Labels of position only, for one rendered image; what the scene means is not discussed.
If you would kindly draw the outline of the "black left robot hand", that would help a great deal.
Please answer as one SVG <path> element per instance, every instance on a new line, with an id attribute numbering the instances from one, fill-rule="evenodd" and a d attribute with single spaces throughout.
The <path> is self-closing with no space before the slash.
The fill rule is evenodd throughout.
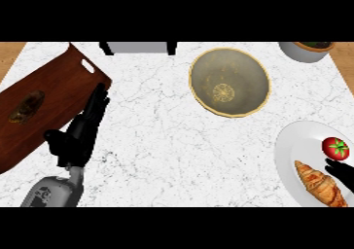
<path id="1" fill-rule="evenodd" d="M 49 145 L 51 154 L 58 157 L 60 167 L 85 167 L 91 159 L 98 126 L 109 103 L 106 85 L 100 83 L 89 96 L 83 111 L 76 115 L 67 131 L 63 132 L 58 129 L 45 131 L 43 138 Z"/>

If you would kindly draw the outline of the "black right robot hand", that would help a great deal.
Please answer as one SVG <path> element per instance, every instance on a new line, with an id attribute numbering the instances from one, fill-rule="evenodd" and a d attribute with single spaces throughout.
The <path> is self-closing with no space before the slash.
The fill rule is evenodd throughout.
<path id="1" fill-rule="evenodd" d="M 342 182 L 354 194 L 354 166 L 332 159 L 326 159 L 326 162 L 326 171 Z"/>

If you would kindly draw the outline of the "golden brown croissant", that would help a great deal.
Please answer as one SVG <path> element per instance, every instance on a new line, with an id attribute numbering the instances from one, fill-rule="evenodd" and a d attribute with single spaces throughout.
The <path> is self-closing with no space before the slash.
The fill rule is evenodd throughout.
<path id="1" fill-rule="evenodd" d="M 348 203 L 333 178 L 302 161 L 295 162 L 296 172 L 308 193 L 329 207 L 346 207 Z"/>

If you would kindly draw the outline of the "white plate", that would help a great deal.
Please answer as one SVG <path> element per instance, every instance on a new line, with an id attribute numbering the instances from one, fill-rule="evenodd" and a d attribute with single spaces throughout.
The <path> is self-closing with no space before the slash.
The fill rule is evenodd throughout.
<path id="1" fill-rule="evenodd" d="M 299 160 L 315 170 L 327 174 L 327 156 L 323 152 L 323 141 L 329 137 L 339 138 L 349 146 L 349 157 L 344 162 L 354 166 L 354 143 L 329 125 L 318 122 L 299 121 L 289 124 L 279 133 L 276 144 L 279 176 L 292 197 L 304 207 L 326 207 L 326 205 L 307 191 L 298 175 L 295 162 Z"/>

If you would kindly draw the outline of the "olive bowl with gold rim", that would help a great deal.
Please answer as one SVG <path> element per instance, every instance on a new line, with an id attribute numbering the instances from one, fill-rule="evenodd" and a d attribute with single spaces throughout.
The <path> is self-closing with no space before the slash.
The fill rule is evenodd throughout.
<path id="1" fill-rule="evenodd" d="M 273 90 L 261 61 L 234 48 L 213 48 L 196 57 L 188 86 L 200 105 L 227 118 L 243 118 L 258 112 Z"/>

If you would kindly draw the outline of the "red tomato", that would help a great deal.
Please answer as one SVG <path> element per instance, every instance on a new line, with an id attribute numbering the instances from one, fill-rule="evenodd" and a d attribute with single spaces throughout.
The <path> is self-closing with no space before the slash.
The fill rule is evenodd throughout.
<path id="1" fill-rule="evenodd" d="M 349 157 L 349 147 L 345 141 L 336 137 L 329 137 L 323 141 L 323 152 L 333 160 L 346 160 Z"/>

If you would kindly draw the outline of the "dark brown wooden cutting board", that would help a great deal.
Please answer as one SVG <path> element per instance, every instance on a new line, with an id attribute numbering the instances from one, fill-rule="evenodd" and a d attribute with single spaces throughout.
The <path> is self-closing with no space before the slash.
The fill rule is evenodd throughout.
<path id="1" fill-rule="evenodd" d="M 43 132 L 60 129 L 83 110 L 97 85 L 110 88 L 111 79 L 75 45 L 0 92 L 0 174 L 45 142 Z M 9 122 L 9 115 L 26 96 L 45 93 L 43 102 L 26 124 Z"/>

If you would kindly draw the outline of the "grey appliance with black legs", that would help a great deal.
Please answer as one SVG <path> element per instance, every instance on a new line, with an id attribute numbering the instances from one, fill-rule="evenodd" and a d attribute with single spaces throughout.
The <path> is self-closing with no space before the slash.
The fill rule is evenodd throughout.
<path id="1" fill-rule="evenodd" d="M 177 54 L 177 42 L 101 42 L 100 48 L 106 55 L 116 53 L 166 53 Z"/>

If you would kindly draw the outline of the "grey pot with brown rim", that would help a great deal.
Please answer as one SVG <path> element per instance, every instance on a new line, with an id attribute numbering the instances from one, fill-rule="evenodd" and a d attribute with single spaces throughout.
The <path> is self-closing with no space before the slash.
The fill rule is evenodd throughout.
<path id="1" fill-rule="evenodd" d="M 301 42 L 280 42 L 279 47 L 284 54 L 296 61 L 305 63 L 318 62 L 330 50 L 335 48 L 336 43 L 332 42 L 326 48 L 314 48 L 304 45 Z"/>

